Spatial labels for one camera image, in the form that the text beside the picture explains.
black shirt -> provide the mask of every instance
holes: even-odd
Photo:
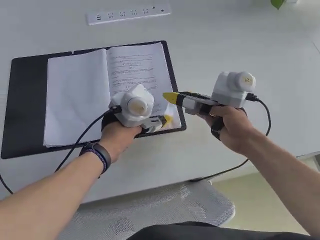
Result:
[[[316,240],[291,232],[262,232],[222,228],[203,222],[183,222],[146,227],[128,240]]]

page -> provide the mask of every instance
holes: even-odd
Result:
[[[119,46],[107,51],[107,65],[111,97],[143,84],[154,97],[152,115],[174,116],[171,128],[180,128],[177,107],[163,98],[172,92],[171,80],[162,44]]]
[[[49,59],[43,144],[47,147],[74,144],[82,132],[108,110],[109,103],[105,49]],[[100,137],[101,121],[81,142]]]

hand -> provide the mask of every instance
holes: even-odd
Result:
[[[119,155],[131,145],[134,137],[141,132],[141,127],[125,127],[120,122],[105,126],[99,144],[110,154],[111,162],[115,163]]]
[[[232,151],[245,155],[248,139],[257,130],[241,109],[231,106],[214,106],[210,115],[199,115],[211,127],[215,116],[223,117],[224,128],[220,131],[220,140]]]

electrical outlet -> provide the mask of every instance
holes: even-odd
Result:
[[[133,7],[112,11],[92,12],[86,15],[88,25],[105,24],[139,18],[150,18],[171,14],[169,3]]]

forearm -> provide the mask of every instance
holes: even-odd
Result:
[[[53,240],[103,170],[91,152],[0,202],[0,239]]]
[[[245,155],[302,227],[320,237],[320,173],[258,132],[249,139]]]

